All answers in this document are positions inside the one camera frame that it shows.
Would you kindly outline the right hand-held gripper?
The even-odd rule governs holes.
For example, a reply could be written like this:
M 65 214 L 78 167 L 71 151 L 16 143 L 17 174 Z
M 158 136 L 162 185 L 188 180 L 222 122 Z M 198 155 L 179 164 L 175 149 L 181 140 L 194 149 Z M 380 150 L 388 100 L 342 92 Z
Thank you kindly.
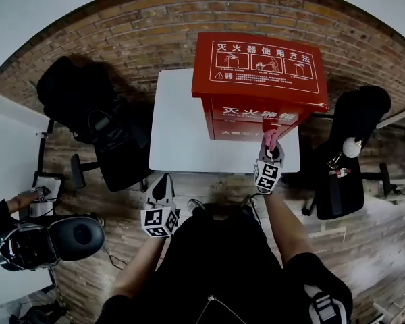
M 270 163 L 270 149 L 262 140 L 259 157 L 254 166 L 254 183 L 261 194 L 271 194 L 282 174 L 281 164 L 284 162 L 285 153 L 279 141 L 271 154 L 273 163 Z

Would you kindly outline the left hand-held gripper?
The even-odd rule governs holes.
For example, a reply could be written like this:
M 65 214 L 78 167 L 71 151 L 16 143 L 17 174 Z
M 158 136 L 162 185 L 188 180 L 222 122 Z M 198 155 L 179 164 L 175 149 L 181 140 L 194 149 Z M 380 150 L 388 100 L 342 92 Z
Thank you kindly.
M 178 226 L 180 210 L 174 203 L 173 180 L 168 173 L 160 175 L 147 189 L 145 203 L 154 209 L 141 211 L 142 229 L 152 238 L 171 237 Z

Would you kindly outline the pink cloth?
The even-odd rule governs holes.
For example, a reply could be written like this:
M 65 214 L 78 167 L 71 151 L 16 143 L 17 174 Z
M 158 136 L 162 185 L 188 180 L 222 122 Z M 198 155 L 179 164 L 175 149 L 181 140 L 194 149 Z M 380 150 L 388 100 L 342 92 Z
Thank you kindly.
M 263 143 L 267 149 L 273 151 L 277 146 L 279 132 L 276 129 L 270 129 L 263 134 Z

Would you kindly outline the red fire extinguisher box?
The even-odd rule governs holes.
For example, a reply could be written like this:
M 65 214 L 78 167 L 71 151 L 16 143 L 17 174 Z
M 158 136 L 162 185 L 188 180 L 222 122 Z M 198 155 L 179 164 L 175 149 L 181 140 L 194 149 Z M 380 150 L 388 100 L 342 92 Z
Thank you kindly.
M 243 33 L 200 33 L 192 96 L 202 101 L 211 140 L 281 138 L 313 113 L 329 109 L 318 48 Z

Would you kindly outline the person's right forearm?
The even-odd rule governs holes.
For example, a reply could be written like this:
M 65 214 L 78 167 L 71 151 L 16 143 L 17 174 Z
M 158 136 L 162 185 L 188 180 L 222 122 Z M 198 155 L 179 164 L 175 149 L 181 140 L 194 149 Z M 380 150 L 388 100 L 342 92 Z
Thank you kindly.
M 313 253 L 311 241 L 301 221 L 276 192 L 264 196 L 271 231 L 279 249 L 282 264 L 302 253 Z

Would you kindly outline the person's left forearm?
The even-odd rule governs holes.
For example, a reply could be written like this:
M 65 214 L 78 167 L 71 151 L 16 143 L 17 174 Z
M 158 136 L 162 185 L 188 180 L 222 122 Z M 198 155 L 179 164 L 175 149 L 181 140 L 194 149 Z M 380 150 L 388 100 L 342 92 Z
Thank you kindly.
M 134 298 L 154 274 L 166 238 L 149 238 L 116 277 L 111 296 Z

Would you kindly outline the white square platform board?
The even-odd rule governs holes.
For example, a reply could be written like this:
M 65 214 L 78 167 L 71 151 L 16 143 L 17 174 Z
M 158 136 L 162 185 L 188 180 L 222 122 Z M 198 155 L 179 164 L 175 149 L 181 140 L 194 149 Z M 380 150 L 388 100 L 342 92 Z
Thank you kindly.
M 159 73 L 150 169 L 196 173 L 253 172 L 260 143 L 211 140 L 203 105 L 191 94 L 192 76 L 191 68 Z

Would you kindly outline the black office chair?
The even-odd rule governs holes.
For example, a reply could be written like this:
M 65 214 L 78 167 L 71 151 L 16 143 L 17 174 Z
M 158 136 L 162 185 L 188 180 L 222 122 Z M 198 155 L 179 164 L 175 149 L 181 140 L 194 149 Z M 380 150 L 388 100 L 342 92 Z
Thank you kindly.
M 315 195 L 310 207 L 302 209 L 303 215 L 310 216 L 316 210 L 318 219 L 330 220 L 363 208 L 364 188 L 358 156 L 353 159 L 346 157 L 342 146 L 347 138 L 355 137 L 362 140 L 363 149 L 390 108 L 389 94 L 379 86 L 361 86 L 340 95 L 335 104 L 329 137 L 311 153 L 311 164 L 304 179 Z M 339 153 L 342 153 L 339 166 L 351 170 L 343 178 L 329 176 L 327 165 Z
M 83 163 L 78 154 L 74 154 L 71 158 L 72 177 L 77 188 L 85 187 L 84 174 L 87 171 L 100 169 L 111 192 L 119 192 L 135 184 L 139 184 L 140 189 L 146 191 L 144 181 L 152 172 L 149 168 L 153 121 L 151 106 L 142 103 L 132 104 L 127 99 L 119 97 L 114 91 L 106 69 L 101 64 L 76 66 L 69 57 L 60 57 L 45 71 L 38 81 L 36 91 L 43 105 L 44 114 L 54 122 L 67 127 L 76 141 L 91 146 L 93 146 L 92 138 L 88 130 L 88 115 L 91 111 L 110 112 L 122 107 L 146 111 L 150 115 L 148 119 L 150 140 L 143 154 L 128 156 L 121 163 L 108 164 L 97 160 Z

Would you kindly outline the black bag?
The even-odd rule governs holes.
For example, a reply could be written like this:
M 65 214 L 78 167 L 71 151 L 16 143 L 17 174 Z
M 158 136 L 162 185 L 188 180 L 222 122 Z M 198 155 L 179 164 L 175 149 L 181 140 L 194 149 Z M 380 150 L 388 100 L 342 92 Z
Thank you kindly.
M 121 163 L 128 156 L 143 154 L 150 140 L 149 117 L 144 110 L 126 107 L 91 111 L 88 130 L 97 161 Z

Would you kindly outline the white plush ball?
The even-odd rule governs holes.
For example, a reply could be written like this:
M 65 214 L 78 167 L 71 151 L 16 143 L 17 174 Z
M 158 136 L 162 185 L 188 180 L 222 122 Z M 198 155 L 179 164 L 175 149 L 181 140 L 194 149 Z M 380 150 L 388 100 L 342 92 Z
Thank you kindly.
M 342 146 L 343 154 L 348 158 L 356 158 L 362 149 L 362 140 L 356 140 L 355 137 L 347 138 Z

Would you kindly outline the person's black shirt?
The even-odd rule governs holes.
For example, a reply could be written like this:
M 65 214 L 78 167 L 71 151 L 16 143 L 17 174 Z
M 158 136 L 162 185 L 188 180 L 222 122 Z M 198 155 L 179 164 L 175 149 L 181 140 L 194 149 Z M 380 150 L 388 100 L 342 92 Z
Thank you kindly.
M 112 296 L 95 324 L 349 324 L 352 294 L 312 253 L 283 266 L 250 211 L 198 211 L 134 298 Z

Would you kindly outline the white tissue box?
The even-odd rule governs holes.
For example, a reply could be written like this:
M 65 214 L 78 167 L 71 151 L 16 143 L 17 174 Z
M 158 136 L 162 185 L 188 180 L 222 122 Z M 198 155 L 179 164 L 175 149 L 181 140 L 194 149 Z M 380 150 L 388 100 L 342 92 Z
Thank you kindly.
M 61 178 L 57 176 L 36 176 L 34 187 L 46 187 L 50 190 L 48 195 L 43 195 L 38 200 L 30 204 L 29 213 L 31 217 L 51 216 L 58 203 L 61 191 Z

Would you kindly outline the keychain bundle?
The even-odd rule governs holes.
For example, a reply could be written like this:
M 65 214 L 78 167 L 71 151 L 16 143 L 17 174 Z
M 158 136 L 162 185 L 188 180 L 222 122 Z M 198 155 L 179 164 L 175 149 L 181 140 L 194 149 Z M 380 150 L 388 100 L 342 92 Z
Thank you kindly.
M 339 160 L 341 156 L 342 153 L 339 153 L 338 156 L 334 157 L 332 160 L 327 162 L 327 165 L 329 167 L 329 176 L 343 178 L 351 173 L 350 169 L 339 166 Z

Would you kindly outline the white desk with black frame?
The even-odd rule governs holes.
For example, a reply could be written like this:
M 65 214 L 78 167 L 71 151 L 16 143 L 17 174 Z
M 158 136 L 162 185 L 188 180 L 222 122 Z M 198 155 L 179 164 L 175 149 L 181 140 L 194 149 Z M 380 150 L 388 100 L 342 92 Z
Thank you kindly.
M 41 133 L 48 118 L 0 95 L 0 201 L 31 188 Z M 48 270 L 6 271 L 0 266 L 0 305 L 52 284 Z

